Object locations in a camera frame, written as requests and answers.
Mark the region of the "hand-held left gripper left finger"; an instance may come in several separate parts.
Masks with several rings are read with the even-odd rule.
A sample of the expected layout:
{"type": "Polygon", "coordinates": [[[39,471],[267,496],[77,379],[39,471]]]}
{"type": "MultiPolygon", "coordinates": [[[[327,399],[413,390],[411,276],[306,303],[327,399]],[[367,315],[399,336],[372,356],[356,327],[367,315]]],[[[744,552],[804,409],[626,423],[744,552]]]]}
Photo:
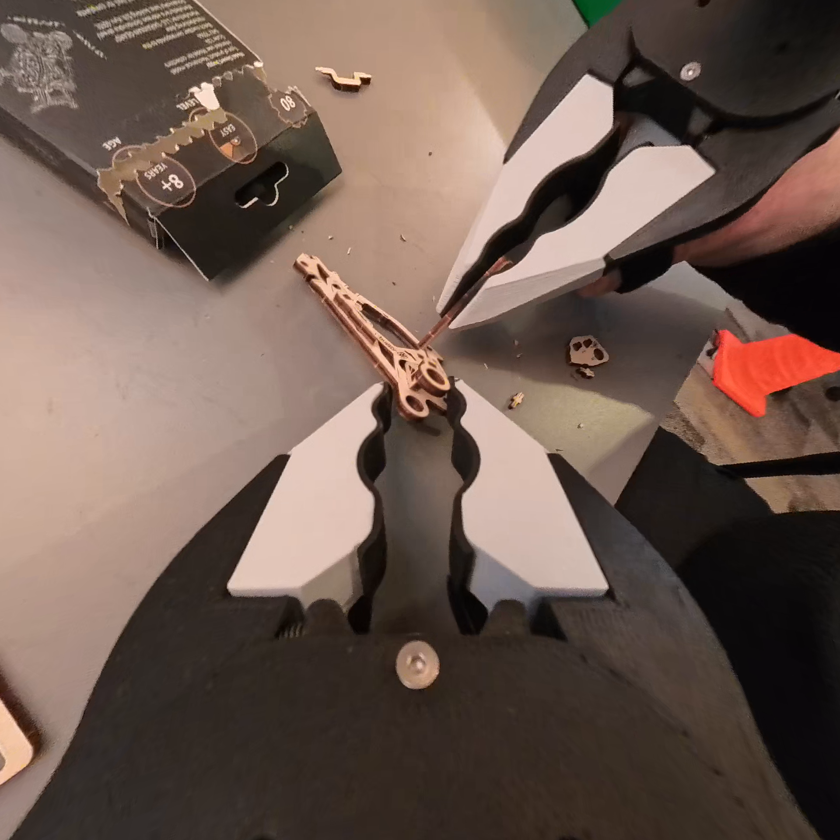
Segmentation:
{"type": "Polygon", "coordinates": [[[229,594],[335,602],[356,633],[369,631],[386,567],[375,483],[391,422],[392,389],[373,385],[290,451],[229,594]]]}

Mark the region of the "wooden model assembly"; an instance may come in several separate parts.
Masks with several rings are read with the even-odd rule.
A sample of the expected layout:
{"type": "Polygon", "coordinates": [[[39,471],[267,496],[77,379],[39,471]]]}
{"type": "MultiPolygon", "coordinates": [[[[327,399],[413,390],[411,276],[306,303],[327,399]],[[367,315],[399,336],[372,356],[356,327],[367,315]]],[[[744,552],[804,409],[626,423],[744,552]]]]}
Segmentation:
{"type": "Polygon", "coordinates": [[[319,257],[301,254],[294,267],[391,387],[405,420],[419,422],[432,412],[446,413],[451,382],[440,353],[352,290],[319,257]]]}

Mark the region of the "orange plastic piece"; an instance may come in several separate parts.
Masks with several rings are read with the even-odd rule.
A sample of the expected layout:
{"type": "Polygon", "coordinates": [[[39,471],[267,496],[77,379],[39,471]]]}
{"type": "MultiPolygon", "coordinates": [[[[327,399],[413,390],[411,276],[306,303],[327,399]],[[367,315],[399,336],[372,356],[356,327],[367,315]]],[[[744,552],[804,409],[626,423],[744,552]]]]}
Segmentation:
{"type": "Polygon", "coordinates": [[[839,370],[839,353],[794,334],[745,343],[720,329],[712,345],[712,383],[752,417],[765,415],[771,394],[839,370]]]}

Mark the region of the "person's right forearm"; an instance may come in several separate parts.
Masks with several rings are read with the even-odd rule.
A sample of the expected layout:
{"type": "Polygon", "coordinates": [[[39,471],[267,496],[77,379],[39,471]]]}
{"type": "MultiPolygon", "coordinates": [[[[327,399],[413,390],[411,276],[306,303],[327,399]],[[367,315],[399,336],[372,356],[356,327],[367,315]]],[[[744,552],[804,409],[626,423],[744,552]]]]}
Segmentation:
{"type": "Polygon", "coordinates": [[[692,265],[747,309],[839,351],[839,228],[732,266],[692,265]]]}

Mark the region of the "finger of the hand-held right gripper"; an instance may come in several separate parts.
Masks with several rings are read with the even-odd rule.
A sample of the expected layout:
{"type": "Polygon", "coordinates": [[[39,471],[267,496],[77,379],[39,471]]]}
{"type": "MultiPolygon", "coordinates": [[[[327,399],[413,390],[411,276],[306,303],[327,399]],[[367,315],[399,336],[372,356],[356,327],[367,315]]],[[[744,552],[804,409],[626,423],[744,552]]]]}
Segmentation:
{"type": "Polygon", "coordinates": [[[447,316],[499,260],[524,245],[556,200],[582,210],[616,158],[621,130],[614,89],[584,75],[502,164],[437,302],[447,316]]]}
{"type": "Polygon", "coordinates": [[[712,165],[683,143],[642,140],[607,168],[585,207],[562,198],[541,215],[524,245],[504,256],[513,267],[489,278],[450,329],[472,329],[600,277],[614,249],[710,180],[712,165]]]}

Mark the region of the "thin wooden axle rod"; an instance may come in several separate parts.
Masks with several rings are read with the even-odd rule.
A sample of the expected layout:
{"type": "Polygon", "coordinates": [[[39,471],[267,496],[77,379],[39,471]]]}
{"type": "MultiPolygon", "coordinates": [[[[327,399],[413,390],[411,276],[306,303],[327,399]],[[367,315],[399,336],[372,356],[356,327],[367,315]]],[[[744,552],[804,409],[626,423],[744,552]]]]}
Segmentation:
{"type": "Polygon", "coordinates": [[[420,339],[418,349],[425,350],[431,346],[434,341],[451,327],[458,315],[469,305],[473,298],[478,294],[481,288],[486,284],[487,280],[495,275],[500,274],[513,267],[513,262],[507,257],[500,257],[475,283],[471,285],[451,307],[446,311],[440,320],[420,339]]]}

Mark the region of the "wooden plate with holes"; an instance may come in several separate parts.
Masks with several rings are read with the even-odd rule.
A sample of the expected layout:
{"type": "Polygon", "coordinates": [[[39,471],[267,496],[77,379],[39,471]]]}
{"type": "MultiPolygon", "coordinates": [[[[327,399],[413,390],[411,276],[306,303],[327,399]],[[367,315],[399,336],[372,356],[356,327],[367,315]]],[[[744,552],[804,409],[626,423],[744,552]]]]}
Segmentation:
{"type": "Polygon", "coordinates": [[[568,346],[568,362],[577,368],[594,369],[610,360],[609,353],[592,335],[573,337],[568,346]]]}

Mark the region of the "pale zigzag wooden piece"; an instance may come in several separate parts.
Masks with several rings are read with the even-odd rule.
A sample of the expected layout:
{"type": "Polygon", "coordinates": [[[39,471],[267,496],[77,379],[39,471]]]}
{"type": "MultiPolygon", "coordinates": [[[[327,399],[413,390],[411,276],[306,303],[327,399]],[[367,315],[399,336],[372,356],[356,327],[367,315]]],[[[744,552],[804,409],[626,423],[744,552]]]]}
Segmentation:
{"type": "Polygon", "coordinates": [[[370,86],[372,75],[367,72],[354,71],[349,76],[342,76],[338,71],[327,66],[316,66],[315,72],[326,77],[337,91],[358,92],[370,86]]]}

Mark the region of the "black model kit box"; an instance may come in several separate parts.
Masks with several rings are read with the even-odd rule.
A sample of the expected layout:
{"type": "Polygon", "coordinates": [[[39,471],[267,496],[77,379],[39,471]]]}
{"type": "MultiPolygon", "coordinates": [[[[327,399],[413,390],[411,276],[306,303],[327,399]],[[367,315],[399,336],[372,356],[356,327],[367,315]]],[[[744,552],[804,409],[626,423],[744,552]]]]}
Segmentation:
{"type": "Polygon", "coordinates": [[[2,135],[205,279],[339,177],[298,87],[202,2],[1,3],[2,135]]]}

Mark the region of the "person's right hand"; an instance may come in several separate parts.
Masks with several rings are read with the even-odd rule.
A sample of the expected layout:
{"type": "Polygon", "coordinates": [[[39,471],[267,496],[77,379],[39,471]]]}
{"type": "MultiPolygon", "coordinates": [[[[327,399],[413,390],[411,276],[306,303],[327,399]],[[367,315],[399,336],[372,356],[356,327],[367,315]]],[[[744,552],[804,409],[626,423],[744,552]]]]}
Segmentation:
{"type": "Polygon", "coordinates": [[[652,263],[641,264],[650,279],[672,265],[735,266],[824,235],[838,226],[839,131],[817,146],[774,183],[748,211],[708,234],[659,246],[652,263]]]}

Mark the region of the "black metal leg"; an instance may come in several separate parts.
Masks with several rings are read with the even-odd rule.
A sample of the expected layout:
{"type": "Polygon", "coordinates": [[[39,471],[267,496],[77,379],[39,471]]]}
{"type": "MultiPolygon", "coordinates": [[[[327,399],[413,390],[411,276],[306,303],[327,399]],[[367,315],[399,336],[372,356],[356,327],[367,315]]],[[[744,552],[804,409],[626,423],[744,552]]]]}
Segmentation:
{"type": "Polygon", "coordinates": [[[802,476],[838,476],[839,452],[803,455],[793,458],[775,458],[757,460],[739,464],[718,465],[723,474],[741,480],[802,477],[802,476]]]}

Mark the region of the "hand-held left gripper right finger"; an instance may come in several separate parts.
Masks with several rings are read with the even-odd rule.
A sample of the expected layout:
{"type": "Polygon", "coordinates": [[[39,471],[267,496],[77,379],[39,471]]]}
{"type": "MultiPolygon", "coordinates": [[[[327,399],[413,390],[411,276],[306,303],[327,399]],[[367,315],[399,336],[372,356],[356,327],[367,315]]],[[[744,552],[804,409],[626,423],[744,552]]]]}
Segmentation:
{"type": "Polygon", "coordinates": [[[448,394],[461,480],[448,544],[458,630],[479,634],[502,602],[528,619],[549,599],[600,598],[609,583],[550,453],[464,380],[448,394]]]}

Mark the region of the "plywood parts sheet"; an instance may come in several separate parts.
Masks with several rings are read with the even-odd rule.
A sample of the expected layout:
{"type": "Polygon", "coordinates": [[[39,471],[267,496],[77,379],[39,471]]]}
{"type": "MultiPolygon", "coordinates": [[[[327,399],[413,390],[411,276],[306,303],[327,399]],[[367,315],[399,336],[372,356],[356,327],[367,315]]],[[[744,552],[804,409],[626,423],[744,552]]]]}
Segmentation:
{"type": "Polygon", "coordinates": [[[14,714],[1,698],[1,785],[24,771],[35,757],[35,746],[14,714]]]}

